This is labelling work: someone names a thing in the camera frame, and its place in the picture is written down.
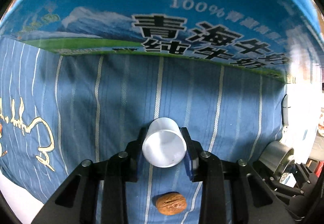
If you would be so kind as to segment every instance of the mountain illustration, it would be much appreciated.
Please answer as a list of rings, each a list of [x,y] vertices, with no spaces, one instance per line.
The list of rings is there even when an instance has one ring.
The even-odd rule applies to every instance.
[[[25,32],[20,34],[21,41],[24,40],[39,40],[39,39],[51,39],[51,38],[101,38],[100,36],[92,34],[83,34],[83,33],[71,33],[71,32],[47,32],[34,30],[32,32]]]
[[[62,20],[62,25],[57,31],[89,34],[113,40],[145,41],[140,28],[132,27],[132,22],[132,18],[118,13],[77,7]]]

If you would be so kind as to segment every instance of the walnut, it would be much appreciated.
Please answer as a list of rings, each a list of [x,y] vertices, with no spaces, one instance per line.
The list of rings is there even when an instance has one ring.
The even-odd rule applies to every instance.
[[[169,216],[184,211],[187,202],[183,195],[174,192],[159,197],[156,207],[161,214]]]

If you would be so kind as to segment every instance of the white cup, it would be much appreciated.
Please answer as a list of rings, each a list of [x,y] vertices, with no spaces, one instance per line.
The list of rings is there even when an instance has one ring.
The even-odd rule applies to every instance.
[[[142,151],[150,164],[171,167],[184,158],[187,145],[174,120],[158,118],[148,128]]]

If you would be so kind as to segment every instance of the blue cloth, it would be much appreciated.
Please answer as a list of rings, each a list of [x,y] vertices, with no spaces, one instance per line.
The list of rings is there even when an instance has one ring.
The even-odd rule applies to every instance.
[[[157,117],[186,126],[228,161],[256,160],[281,138],[285,85],[238,68],[141,55],[61,57],[7,38],[0,39],[0,68],[0,144],[7,151],[0,165],[43,203],[82,160],[124,150]],[[129,223],[197,223],[201,190],[182,162],[157,168],[145,161],[139,181],[127,183]],[[184,212],[158,213],[152,199],[169,191],[186,197]]]

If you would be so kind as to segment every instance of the white object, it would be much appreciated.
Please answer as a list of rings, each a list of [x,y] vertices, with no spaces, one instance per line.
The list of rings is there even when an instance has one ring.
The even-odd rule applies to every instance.
[[[282,121],[284,126],[289,125],[289,112],[291,105],[290,101],[288,100],[288,94],[286,94],[282,100]]]
[[[22,224],[30,224],[44,205],[29,194],[26,189],[11,182],[1,171],[0,190],[6,202]]]
[[[289,95],[287,106],[290,107],[288,108],[289,126],[286,127],[287,130],[283,133],[280,142],[294,148],[297,164],[306,164],[319,123],[322,83],[305,81],[286,86]]]
[[[148,128],[142,151],[150,164],[171,167],[184,158],[187,145],[174,120],[158,118]]]

